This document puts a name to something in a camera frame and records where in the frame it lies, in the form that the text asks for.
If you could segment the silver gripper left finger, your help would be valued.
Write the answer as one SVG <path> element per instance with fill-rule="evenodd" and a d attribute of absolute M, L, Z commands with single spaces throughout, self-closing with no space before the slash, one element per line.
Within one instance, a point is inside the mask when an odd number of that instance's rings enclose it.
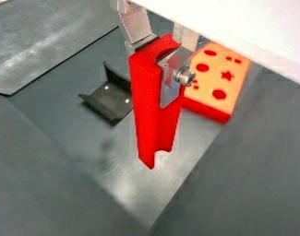
<path fill-rule="evenodd" d="M 148 10 L 132 0 L 110 0 L 110 6 L 118 13 L 126 51 L 136 52 L 158 39 L 152 31 Z"/>

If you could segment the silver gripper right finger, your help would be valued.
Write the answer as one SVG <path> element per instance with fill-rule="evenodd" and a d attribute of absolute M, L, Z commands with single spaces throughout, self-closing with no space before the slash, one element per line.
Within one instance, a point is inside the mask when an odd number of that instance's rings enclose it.
<path fill-rule="evenodd" d="M 193 83 L 196 72 L 190 69 L 190 57 L 205 40 L 198 33 L 180 24 L 174 24 L 172 38 L 181 46 L 158 61 L 162 68 L 161 108 L 180 97 L 181 86 L 189 87 Z"/>

